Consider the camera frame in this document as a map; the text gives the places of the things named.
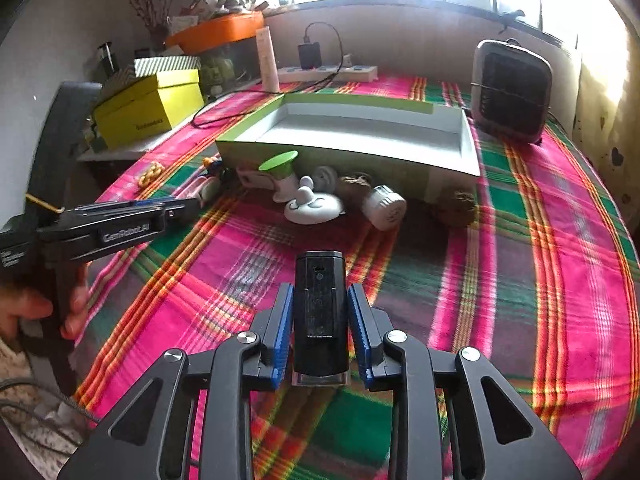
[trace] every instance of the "wall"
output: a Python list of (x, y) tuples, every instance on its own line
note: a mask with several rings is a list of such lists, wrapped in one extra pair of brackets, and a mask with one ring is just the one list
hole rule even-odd
[[(409, 6), (340, 6), (293, 10), (267, 18), (278, 67), (300, 65), (298, 44), (302, 43), (305, 27), (318, 20), (337, 28), (345, 54), (354, 54), (357, 63), (378, 65), (382, 73), (455, 82), (465, 91), (470, 89), (478, 43), (516, 38), (551, 64), (551, 111), (569, 134), (573, 130), (580, 76), (580, 55), (575, 50), (561, 50), (513, 29), (499, 36), (500, 23), (461, 12)], [(309, 34), (311, 41), (319, 41), (322, 60), (338, 63), (335, 33), (316, 25)]]
[(90, 80), (97, 47), (121, 65), (148, 46), (126, 0), (30, 0), (0, 44), (0, 224), (24, 204), (33, 152), (58, 85)]

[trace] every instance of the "yellow box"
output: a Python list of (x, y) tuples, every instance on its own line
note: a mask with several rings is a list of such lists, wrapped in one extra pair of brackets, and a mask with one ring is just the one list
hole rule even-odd
[(158, 72), (130, 86), (94, 110), (108, 148), (163, 134), (203, 104), (197, 70)]

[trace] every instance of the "white bottle cap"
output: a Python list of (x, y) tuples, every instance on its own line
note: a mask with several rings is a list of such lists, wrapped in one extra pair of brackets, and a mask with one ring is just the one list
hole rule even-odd
[(362, 204), (362, 212), (376, 229), (387, 231), (404, 218), (406, 200), (387, 186), (377, 186)]

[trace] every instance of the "striped gift box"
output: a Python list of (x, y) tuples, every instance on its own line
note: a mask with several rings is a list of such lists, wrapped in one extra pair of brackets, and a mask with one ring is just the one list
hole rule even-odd
[(166, 57), (143, 57), (135, 59), (132, 64), (118, 70), (102, 86), (98, 104), (105, 102), (125, 88), (144, 77), (166, 72), (168, 70), (192, 70), (200, 69), (200, 58), (197, 56), (166, 56)]

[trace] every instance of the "space heater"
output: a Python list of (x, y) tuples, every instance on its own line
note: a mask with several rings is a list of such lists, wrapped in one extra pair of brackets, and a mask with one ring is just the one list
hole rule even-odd
[(551, 98), (552, 71), (517, 41), (481, 41), (471, 90), (476, 125), (494, 136), (538, 143)]

